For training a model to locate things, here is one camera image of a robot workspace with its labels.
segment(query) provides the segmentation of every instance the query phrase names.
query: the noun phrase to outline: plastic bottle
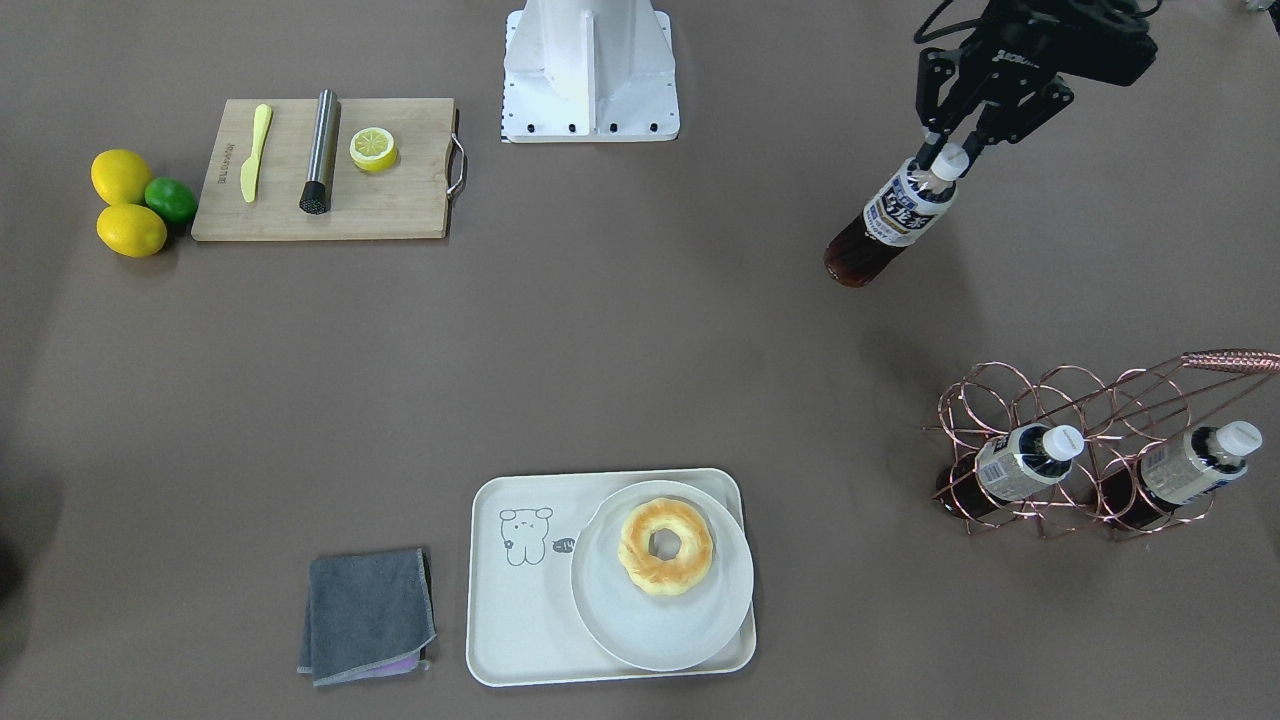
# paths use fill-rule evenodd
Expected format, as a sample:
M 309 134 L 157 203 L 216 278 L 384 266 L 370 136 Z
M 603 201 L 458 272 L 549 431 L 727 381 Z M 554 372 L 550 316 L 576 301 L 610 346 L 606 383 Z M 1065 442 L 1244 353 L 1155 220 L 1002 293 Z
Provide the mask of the plastic bottle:
M 955 181 L 968 169 L 969 155 L 954 142 L 942 147 L 928 170 L 908 158 L 863 214 L 827 246 L 823 259 L 831 277 L 849 287 L 872 282 L 951 208 Z
M 1248 471 L 1244 456 L 1260 447 L 1262 433 L 1244 420 L 1221 428 L 1202 425 L 1183 433 L 1181 438 L 1157 445 L 1138 464 L 1138 484 L 1151 502 L 1134 495 L 1128 469 L 1100 483 L 1111 511 L 1123 510 L 1133 501 L 1133 506 L 1111 523 L 1135 530 L 1151 525 L 1197 497 L 1240 479 Z
M 956 468 L 954 477 L 964 479 L 942 493 L 942 506 L 960 518 L 982 518 L 1057 484 L 1083 451 L 1084 436 L 1070 425 L 1050 428 L 1032 423 L 1015 428 L 970 456 L 972 474 L 965 477 L 970 470 L 968 462 Z M 952 473 L 943 470 L 938 488 L 951 484 L 951 478 Z

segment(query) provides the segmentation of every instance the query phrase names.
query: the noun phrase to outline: wooden cutting board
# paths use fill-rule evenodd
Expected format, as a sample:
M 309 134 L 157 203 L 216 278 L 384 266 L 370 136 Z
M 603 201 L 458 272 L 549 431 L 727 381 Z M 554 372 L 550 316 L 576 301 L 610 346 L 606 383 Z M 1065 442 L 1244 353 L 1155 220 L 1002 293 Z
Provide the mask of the wooden cutting board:
M 253 136 L 253 109 L 273 109 L 262 146 L 257 197 L 244 202 L 241 165 Z M 338 150 L 329 211 L 298 209 L 311 159 L 316 100 L 228 100 L 191 228 L 198 241 L 406 240 L 444 237 L 448 229 L 453 99 L 383 97 L 339 100 Z M 399 161 L 366 173 L 351 161 L 351 137 L 370 126 L 385 128 Z

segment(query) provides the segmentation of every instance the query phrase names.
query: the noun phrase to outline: bagel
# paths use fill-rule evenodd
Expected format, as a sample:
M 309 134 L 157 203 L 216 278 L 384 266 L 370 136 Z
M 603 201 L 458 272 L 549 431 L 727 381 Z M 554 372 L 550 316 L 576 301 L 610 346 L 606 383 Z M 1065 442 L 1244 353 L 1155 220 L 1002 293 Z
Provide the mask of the bagel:
M 671 530 L 680 538 L 680 552 L 663 560 L 649 552 L 649 541 L 658 530 Z M 650 500 L 632 510 L 622 521 L 618 561 L 631 582 L 649 594 L 676 596 L 703 582 L 712 568 L 714 544 L 707 520 L 694 506 L 671 497 Z

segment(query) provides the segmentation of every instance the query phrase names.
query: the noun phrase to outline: white plastic stand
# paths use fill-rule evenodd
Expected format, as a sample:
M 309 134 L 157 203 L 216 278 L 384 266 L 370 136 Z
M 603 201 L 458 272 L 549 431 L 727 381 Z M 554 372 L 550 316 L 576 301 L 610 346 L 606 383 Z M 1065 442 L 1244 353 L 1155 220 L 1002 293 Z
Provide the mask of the white plastic stand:
M 503 67 L 503 141 L 680 135 L 671 18 L 649 0 L 529 0 L 507 17 Z

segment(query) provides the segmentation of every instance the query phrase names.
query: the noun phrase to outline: yellow lemon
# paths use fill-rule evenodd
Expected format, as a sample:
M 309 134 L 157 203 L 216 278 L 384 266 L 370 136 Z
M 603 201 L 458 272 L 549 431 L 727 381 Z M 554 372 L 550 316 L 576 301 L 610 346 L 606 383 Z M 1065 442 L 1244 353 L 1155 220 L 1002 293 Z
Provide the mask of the yellow lemon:
M 132 150 L 108 150 L 93 158 L 90 168 L 93 190 L 108 205 L 142 202 L 142 193 L 151 182 L 151 168 Z
M 97 217 L 97 237 L 129 258 L 155 255 L 169 237 L 160 215 L 142 205 L 109 205 Z
M 396 138 L 383 128 L 365 128 L 351 137 L 351 159 L 366 173 L 390 168 L 398 156 Z

